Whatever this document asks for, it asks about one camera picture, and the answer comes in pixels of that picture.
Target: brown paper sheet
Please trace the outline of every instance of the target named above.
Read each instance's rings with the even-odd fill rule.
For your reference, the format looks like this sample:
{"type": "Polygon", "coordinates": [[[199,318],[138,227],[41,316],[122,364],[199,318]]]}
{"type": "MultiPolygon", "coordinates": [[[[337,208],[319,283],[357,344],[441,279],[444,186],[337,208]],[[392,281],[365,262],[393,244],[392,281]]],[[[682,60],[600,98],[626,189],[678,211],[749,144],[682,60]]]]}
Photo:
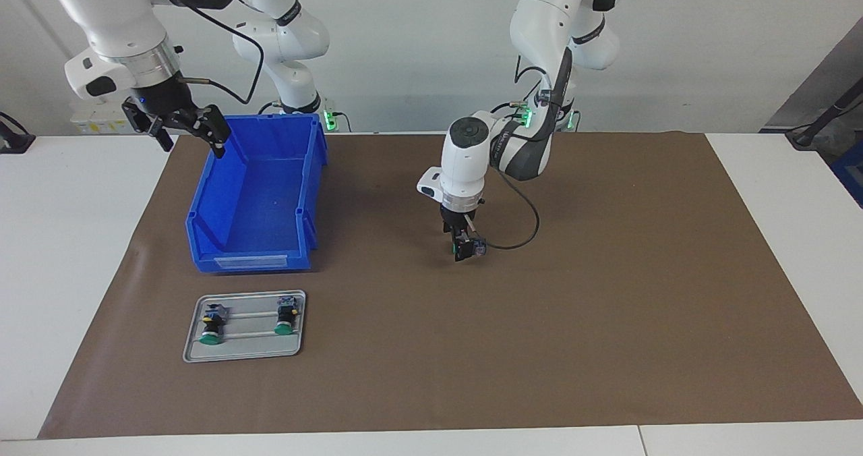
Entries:
{"type": "MultiPolygon", "coordinates": [[[[459,264],[414,189],[440,136],[329,143],[315,271],[226,277],[189,258],[181,139],[41,438],[863,418],[703,136],[558,136],[522,183],[537,240],[459,264]],[[294,288],[299,355],[183,363],[201,295],[294,288]]],[[[483,234],[530,234],[499,177],[486,198],[483,234]]]]}

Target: blue plastic bin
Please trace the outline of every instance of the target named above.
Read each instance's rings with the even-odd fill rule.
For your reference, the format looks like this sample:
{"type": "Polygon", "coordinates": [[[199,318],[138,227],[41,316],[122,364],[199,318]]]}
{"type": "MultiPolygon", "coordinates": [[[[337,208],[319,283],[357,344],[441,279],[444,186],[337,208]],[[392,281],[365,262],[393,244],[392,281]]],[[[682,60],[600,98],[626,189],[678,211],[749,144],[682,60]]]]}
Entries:
{"type": "Polygon", "coordinates": [[[210,153],[185,227],[201,272],[311,268],[326,139],[317,115],[231,115],[225,157],[210,153]]]}

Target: black cable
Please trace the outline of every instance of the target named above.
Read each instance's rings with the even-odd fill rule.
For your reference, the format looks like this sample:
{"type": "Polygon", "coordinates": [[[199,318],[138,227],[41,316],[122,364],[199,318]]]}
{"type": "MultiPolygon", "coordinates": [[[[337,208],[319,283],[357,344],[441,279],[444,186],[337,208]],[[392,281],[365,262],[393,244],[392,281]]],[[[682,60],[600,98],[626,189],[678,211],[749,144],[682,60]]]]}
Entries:
{"type": "Polygon", "coordinates": [[[9,123],[11,123],[13,126],[18,127],[22,132],[25,133],[26,136],[30,136],[30,132],[28,132],[27,128],[22,126],[21,122],[16,121],[11,115],[7,114],[6,112],[0,112],[0,117],[9,121],[9,123]]]}
{"type": "Polygon", "coordinates": [[[270,107],[275,107],[275,102],[267,102],[267,105],[264,105],[264,106],[263,106],[263,107],[258,111],[258,115],[263,114],[263,113],[264,113],[265,111],[267,111],[267,109],[269,109],[270,107]]]}
{"type": "Polygon", "coordinates": [[[548,77],[548,72],[546,72],[542,68],[539,68],[539,66],[528,66],[526,69],[522,69],[522,71],[519,72],[518,69],[520,69],[520,68],[521,68],[521,55],[518,56],[518,61],[515,62],[515,83],[516,84],[518,84],[518,81],[520,81],[521,78],[524,77],[524,74],[527,72],[540,72],[543,75],[546,75],[546,77],[548,77]]]}
{"type": "Polygon", "coordinates": [[[551,134],[545,137],[527,137],[527,136],[519,136],[518,134],[512,134],[510,137],[514,137],[515,139],[526,140],[526,142],[543,142],[543,140],[551,137],[551,134]]]}
{"type": "Polygon", "coordinates": [[[539,88],[539,85],[542,85],[542,78],[540,78],[540,79],[539,79],[539,81],[537,82],[537,84],[536,84],[536,85],[533,85],[533,89],[531,89],[531,91],[529,91],[529,92],[526,94],[525,98],[524,98],[524,99],[522,99],[522,100],[521,100],[521,102],[527,102],[527,99],[531,97],[531,94],[533,94],[533,93],[534,93],[534,91],[536,91],[536,89],[537,89],[537,88],[539,88]]]}
{"type": "Polygon", "coordinates": [[[348,115],[345,114],[345,112],[333,112],[332,116],[333,117],[344,117],[345,121],[348,121],[348,132],[351,134],[354,134],[354,128],[351,127],[351,118],[348,117],[348,115]]]}
{"type": "MultiPolygon", "coordinates": [[[[844,111],[842,111],[841,114],[836,115],[835,118],[838,119],[839,117],[842,117],[842,115],[848,115],[851,112],[854,112],[854,109],[857,109],[860,105],[863,105],[863,100],[860,100],[860,102],[857,102],[856,105],[854,105],[853,107],[845,109],[844,111]]],[[[812,125],[814,125],[814,122],[810,122],[808,124],[802,124],[802,125],[799,125],[798,127],[795,127],[795,128],[790,128],[789,130],[786,130],[785,132],[794,132],[795,130],[801,130],[802,128],[810,127],[812,125]]]]}
{"type": "MultiPolygon", "coordinates": [[[[237,99],[237,102],[240,102],[242,105],[248,105],[252,101],[252,97],[255,96],[255,89],[257,89],[258,79],[261,78],[261,69],[263,69],[263,66],[264,66],[264,49],[261,47],[261,44],[258,43],[257,41],[255,41],[255,39],[252,39],[249,36],[242,34],[240,31],[237,31],[236,29],[233,29],[230,26],[225,25],[225,23],[220,22],[220,20],[217,20],[216,18],[209,16],[209,14],[203,13],[203,11],[201,11],[197,7],[189,6],[188,4],[185,4],[185,6],[188,7],[194,13],[196,13],[198,16],[203,17],[204,19],[208,20],[208,22],[212,22],[214,25],[219,26],[219,28],[222,28],[225,31],[230,32],[231,34],[234,34],[235,36],[239,36],[240,38],[245,39],[246,41],[249,41],[249,43],[255,45],[255,48],[258,49],[258,53],[261,55],[261,59],[258,61],[258,69],[255,72],[255,79],[252,80],[252,86],[249,89],[249,96],[247,96],[246,99],[242,99],[240,96],[238,96],[238,94],[235,94],[233,91],[229,90],[229,88],[226,87],[225,85],[219,84],[218,82],[214,82],[213,80],[210,80],[209,78],[198,78],[198,80],[204,81],[204,83],[200,83],[200,85],[212,85],[213,87],[216,87],[219,90],[227,92],[232,97],[234,97],[234,99],[237,99]]],[[[194,84],[194,80],[196,80],[196,78],[188,78],[186,80],[188,80],[187,83],[194,84]]]]}
{"type": "Polygon", "coordinates": [[[515,83],[518,84],[518,81],[521,81],[521,78],[524,77],[524,74],[527,72],[540,72],[543,75],[548,75],[544,69],[539,68],[539,66],[528,66],[526,69],[522,69],[518,75],[515,75],[515,83]]]}
{"type": "Polygon", "coordinates": [[[851,112],[854,112],[854,109],[857,109],[860,105],[863,105],[863,100],[860,100],[860,102],[857,102],[857,105],[854,105],[853,107],[851,107],[849,109],[845,109],[844,112],[842,112],[839,115],[836,115],[836,117],[838,118],[838,117],[842,117],[842,115],[848,115],[851,112]]]}
{"type": "Polygon", "coordinates": [[[533,228],[533,233],[531,233],[530,238],[528,238],[526,241],[522,241],[522,243],[520,243],[520,244],[515,244],[515,245],[496,245],[496,244],[491,243],[490,241],[486,241],[486,244],[488,245],[488,247],[491,247],[492,249],[497,249],[497,250],[515,250],[515,249],[521,249],[521,248],[522,248],[522,247],[524,247],[525,245],[527,245],[527,244],[531,243],[531,241],[533,241],[533,239],[537,237],[537,234],[539,234],[539,210],[537,210],[537,207],[536,207],[536,205],[535,205],[535,204],[533,204],[533,201],[531,201],[531,199],[530,199],[530,198],[528,198],[526,194],[524,194],[523,192],[521,192],[521,190],[520,190],[520,189],[518,189],[518,186],[515,186],[515,185],[514,185],[514,184],[513,184],[513,183],[512,183],[512,182],[511,182],[511,181],[510,181],[510,180],[509,180],[509,179],[508,179],[504,174],[503,174],[503,172],[502,172],[501,170],[496,169],[496,170],[494,170],[494,171],[497,171],[497,173],[498,173],[498,174],[500,174],[500,179],[503,179],[503,182],[504,182],[504,183],[506,183],[506,185],[507,185],[507,186],[509,186],[509,188],[512,188],[512,191],[516,192],[516,194],[518,194],[518,195],[522,198],[522,200],[524,200],[524,201],[527,203],[527,205],[531,207],[531,210],[533,211],[533,217],[534,217],[534,219],[536,219],[536,225],[535,225],[535,226],[534,226],[534,228],[533,228]]]}
{"type": "Polygon", "coordinates": [[[505,109],[506,107],[512,108],[512,105],[509,105],[509,102],[504,102],[501,105],[498,105],[496,108],[491,109],[491,113],[494,114],[500,109],[505,109]]]}

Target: white panel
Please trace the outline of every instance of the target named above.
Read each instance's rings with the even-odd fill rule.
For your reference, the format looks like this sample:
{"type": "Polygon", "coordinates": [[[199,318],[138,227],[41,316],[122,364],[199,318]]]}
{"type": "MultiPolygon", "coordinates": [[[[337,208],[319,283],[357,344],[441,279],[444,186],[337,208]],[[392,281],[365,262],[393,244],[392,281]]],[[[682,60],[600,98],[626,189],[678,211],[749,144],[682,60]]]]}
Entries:
{"type": "Polygon", "coordinates": [[[38,434],[166,160],[143,136],[0,156],[0,438],[38,434]]]}
{"type": "Polygon", "coordinates": [[[510,429],[437,432],[342,432],[99,438],[98,440],[0,443],[4,456],[188,456],[219,454],[272,456],[645,456],[638,428],[510,429]]]}
{"type": "Polygon", "coordinates": [[[860,456],[863,420],[645,426],[649,456],[860,456]]]}
{"type": "Polygon", "coordinates": [[[817,152],[796,151],[782,134],[709,139],[863,401],[863,210],[817,152]]]}

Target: metal tray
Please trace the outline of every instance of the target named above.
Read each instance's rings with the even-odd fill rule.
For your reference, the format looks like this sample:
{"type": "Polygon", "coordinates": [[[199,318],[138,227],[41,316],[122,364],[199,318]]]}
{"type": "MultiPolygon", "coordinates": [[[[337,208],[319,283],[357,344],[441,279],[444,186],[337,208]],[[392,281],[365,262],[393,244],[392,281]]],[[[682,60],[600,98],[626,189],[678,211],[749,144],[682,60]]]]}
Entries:
{"type": "Polygon", "coordinates": [[[246,360],[247,358],[290,357],[299,352],[303,341],[305,320],[305,293],[303,291],[274,291],[269,293],[236,293],[207,295],[198,300],[185,340],[183,360],[218,362],[246,360]],[[299,304],[294,321],[294,333],[278,335],[274,329],[278,315],[278,299],[293,296],[299,304]],[[220,345],[204,345],[198,339],[204,332],[206,306],[221,304],[228,311],[228,320],[222,327],[220,345]]]}

